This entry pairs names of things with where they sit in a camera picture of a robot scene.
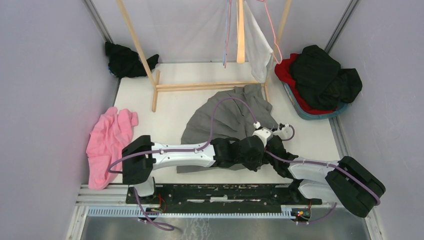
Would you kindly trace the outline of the pink wire hanger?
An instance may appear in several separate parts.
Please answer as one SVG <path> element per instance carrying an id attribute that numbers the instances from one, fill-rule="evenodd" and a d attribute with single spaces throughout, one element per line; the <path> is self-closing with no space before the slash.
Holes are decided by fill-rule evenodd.
<path id="1" fill-rule="evenodd" d="M 285 27 L 285 20 L 281 20 L 282 24 L 277 24 L 279 28 L 278 31 L 275 30 L 272 17 L 270 15 L 270 10 L 267 5 L 266 0 L 260 0 L 263 10 L 260 12 L 259 22 L 260 27 L 265 27 L 265 36 L 269 41 L 270 45 L 273 47 L 273 58 L 277 64 L 280 64 L 283 60 L 283 56 L 279 47 L 282 31 Z"/>

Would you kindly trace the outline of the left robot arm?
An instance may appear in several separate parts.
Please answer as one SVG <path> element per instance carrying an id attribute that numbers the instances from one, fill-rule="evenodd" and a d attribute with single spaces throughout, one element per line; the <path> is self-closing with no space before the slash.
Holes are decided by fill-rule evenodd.
<path id="1" fill-rule="evenodd" d="M 256 171 L 263 163 L 266 140 L 257 135 L 242 140 L 216 138 L 211 142 L 169 145 L 152 142 L 150 135 L 142 135 L 122 150 L 122 183 L 134 186 L 138 197 L 149 204 L 156 200 L 153 170 L 198 166 L 230 168 L 242 165 Z"/>

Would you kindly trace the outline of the grey garment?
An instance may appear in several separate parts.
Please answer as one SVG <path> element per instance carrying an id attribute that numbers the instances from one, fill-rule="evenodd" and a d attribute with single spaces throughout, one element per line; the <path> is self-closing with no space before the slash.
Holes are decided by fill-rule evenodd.
<path id="1" fill-rule="evenodd" d="M 211 116 L 217 103 L 213 121 L 212 138 L 237 138 L 242 140 L 254 132 L 254 120 L 248 108 L 241 102 L 229 97 L 238 98 L 249 105 L 262 127 L 275 129 L 278 126 L 272 117 L 273 106 L 264 99 L 259 84 L 235 87 L 232 90 L 219 91 L 199 107 L 189 119 L 181 137 L 181 144 L 197 144 L 206 142 L 210 136 Z"/>

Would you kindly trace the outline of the white skirt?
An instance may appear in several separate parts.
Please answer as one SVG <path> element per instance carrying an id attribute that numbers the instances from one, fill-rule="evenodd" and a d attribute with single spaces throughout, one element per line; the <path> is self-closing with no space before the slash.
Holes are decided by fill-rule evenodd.
<path id="1" fill-rule="evenodd" d="M 272 67 L 273 49 L 258 25 L 248 3 L 243 2 L 245 55 L 251 67 L 251 75 L 264 83 Z"/>

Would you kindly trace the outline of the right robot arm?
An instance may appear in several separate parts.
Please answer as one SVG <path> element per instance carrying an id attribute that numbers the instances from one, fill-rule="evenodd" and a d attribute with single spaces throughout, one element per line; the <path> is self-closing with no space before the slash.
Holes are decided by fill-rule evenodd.
<path id="1" fill-rule="evenodd" d="M 274 136 L 267 142 L 263 157 L 281 177 L 293 180 L 288 196 L 295 204 L 320 199 L 365 218 L 380 205 L 386 192 L 385 185 L 350 156 L 336 161 L 307 159 L 286 151 L 283 141 Z"/>

